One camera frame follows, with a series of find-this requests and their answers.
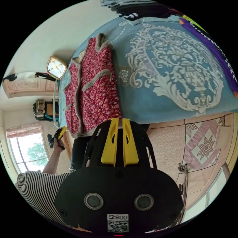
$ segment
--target tree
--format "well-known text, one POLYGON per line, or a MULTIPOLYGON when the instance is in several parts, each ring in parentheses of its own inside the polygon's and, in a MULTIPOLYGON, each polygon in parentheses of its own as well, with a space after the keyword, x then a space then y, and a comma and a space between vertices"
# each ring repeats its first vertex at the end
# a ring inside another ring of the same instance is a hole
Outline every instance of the tree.
MULTIPOLYGON (((34 143, 34 146, 28 149, 27 155, 30 156, 31 161, 47 157, 42 143, 34 143)), ((45 166, 46 163, 45 159, 33 161, 33 164, 38 166, 45 166)))

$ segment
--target bed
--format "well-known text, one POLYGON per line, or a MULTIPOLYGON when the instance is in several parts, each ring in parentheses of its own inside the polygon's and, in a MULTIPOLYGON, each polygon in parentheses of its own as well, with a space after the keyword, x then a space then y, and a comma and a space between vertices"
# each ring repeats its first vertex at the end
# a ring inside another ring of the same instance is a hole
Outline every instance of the bed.
MULTIPOLYGON (((115 18, 92 33, 74 53, 85 49, 89 38, 104 33, 113 45, 112 62, 122 117, 139 124, 186 119, 223 112, 238 112, 213 54, 179 19, 143 19, 131 25, 115 18)), ((59 124, 65 119, 64 88, 70 73, 58 81, 59 124)))

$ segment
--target hand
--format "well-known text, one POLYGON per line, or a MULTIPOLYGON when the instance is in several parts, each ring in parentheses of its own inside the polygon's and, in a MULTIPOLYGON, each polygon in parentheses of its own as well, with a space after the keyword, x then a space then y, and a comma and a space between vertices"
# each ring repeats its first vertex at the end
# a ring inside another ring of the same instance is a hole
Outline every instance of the hand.
POLYGON ((54 138, 54 147, 53 147, 54 151, 57 151, 57 152, 60 152, 60 153, 61 153, 61 152, 63 151, 62 148, 61 148, 61 146, 64 147, 63 141, 62 141, 62 140, 59 140, 59 144, 58 144, 57 139, 54 138))

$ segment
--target black and white striped shirt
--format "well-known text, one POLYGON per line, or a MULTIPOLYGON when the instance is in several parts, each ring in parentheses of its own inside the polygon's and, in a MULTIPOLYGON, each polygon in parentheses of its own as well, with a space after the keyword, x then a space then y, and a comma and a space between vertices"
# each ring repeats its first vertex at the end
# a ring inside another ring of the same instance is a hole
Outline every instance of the black and white striped shirt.
POLYGON ((18 175, 15 185, 23 198, 39 214, 51 221, 72 228, 63 221, 54 206, 58 189, 69 175, 70 173, 52 175, 41 171, 27 171, 18 175))

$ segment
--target window curtain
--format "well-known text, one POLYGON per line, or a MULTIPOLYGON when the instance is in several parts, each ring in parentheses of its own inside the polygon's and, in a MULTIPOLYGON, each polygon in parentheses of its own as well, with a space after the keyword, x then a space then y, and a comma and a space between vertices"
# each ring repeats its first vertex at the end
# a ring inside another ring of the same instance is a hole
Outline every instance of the window curtain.
POLYGON ((37 133, 43 133, 43 127, 40 122, 25 124, 6 129, 7 138, 23 137, 37 133))

